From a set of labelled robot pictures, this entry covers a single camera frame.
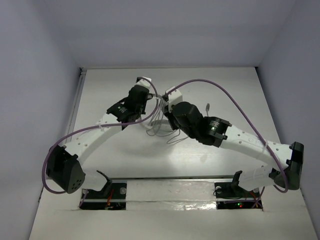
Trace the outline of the white grey headphones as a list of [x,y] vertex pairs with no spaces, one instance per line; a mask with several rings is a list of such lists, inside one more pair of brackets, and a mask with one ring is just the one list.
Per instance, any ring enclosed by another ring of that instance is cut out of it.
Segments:
[[165,118],[163,113],[165,102],[163,99],[156,99],[157,108],[151,115],[150,119],[140,123],[140,126],[145,129],[145,132],[149,136],[166,137],[173,134],[175,131],[172,130],[169,121]]

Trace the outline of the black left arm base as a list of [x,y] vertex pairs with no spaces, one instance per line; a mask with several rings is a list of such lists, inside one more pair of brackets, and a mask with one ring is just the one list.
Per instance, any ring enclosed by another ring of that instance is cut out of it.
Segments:
[[127,182],[113,182],[111,178],[96,171],[106,180],[105,185],[100,191],[86,189],[81,195],[79,208],[81,210],[126,210]]

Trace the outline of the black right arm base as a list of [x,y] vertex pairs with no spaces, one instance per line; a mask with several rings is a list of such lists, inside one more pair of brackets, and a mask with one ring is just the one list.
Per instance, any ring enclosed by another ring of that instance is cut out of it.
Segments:
[[228,182],[215,182],[213,195],[219,199],[217,201],[218,210],[237,210],[237,209],[260,209],[264,210],[262,204],[262,189],[255,188],[247,191],[239,186],[242,171],[237,171]]

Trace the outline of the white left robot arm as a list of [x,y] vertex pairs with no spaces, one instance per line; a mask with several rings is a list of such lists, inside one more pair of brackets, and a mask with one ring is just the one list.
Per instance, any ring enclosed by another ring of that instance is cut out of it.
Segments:
[[88,189],[100,197],[108,196],[111,179],[99,170],[85,172],[82,166],[105,141],[127,126],[142,122],[140,117],[153,97],[150,94],[153,87],[149,78],[139,79],[128,96],[112,105],[95,125],[75,131],[76,137],[62,146],[55,143],[45,158],[42,176],[52,179],[62,188],[62,193]]

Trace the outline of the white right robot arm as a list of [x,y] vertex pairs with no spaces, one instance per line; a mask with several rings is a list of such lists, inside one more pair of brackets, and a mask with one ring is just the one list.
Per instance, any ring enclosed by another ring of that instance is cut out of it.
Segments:
[[203,145],[232,150],[264,163],[255,170],[240,170],[234,174],[230,189],[235,196],[271,185],[288,190],[300,188],[303,144],[261,141],[224,119],[203,116],[195,105],[186,101],[172,107],[166,105],[162,112],[173,130],[181,130]]

